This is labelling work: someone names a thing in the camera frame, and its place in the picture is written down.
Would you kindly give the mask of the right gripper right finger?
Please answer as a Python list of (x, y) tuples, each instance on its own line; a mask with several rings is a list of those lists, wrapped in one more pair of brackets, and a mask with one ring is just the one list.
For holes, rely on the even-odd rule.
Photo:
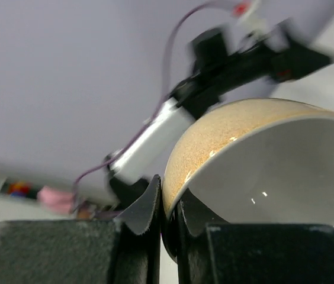
[(334, 283), (334, 228), (232, 224), (186, 191), (176, 207), (180, 283)]

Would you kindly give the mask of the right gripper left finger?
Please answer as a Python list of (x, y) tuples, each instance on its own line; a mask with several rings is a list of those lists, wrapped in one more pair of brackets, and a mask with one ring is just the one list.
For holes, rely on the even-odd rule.
[(161, 180), (111, 220), (0, 222), (0, 283), (158, 283)]

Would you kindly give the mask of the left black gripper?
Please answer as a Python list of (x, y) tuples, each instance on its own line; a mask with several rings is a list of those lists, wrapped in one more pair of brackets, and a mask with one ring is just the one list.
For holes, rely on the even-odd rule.
[(264, 41), (229, 53), (224, 41), (192, 42), (190, 97), (218, 98), (264, 76), (277, 83), (299, 80), (334, 64), (334, 53), (297, 46), (292, 21), (279, 22)]

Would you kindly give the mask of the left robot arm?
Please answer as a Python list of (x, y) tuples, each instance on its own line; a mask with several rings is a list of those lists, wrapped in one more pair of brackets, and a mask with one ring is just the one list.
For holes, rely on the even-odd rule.
[(189, 77), (166, 91), (166, 99), (128, 147), (106, 157), (108, 185), (125, 209), (149, 185), (144, 169), (166, 146), (201, 118), (220, 98), (262, 77), (275, 83), (299, 80), (334, 63), (334, 53), (311, 47), (293, 33), (289, 23), (278, 24), (286, 45), (272, 49), (262, 37), (245, 50), (229, 52), (224, 29), (212, 28), (191, 42), (194, 62)]

